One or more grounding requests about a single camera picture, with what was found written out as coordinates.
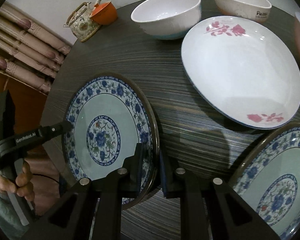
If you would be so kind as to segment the person's left hand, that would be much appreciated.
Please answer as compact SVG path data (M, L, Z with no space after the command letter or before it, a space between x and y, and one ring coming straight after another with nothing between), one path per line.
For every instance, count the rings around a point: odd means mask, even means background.
M0 176L0 193L14 193L19 197L25 198L32 202L35 198L33 184L31 183L33 175L29 163L24 161L21 174L17 176L15 182L9 180L4 176Z

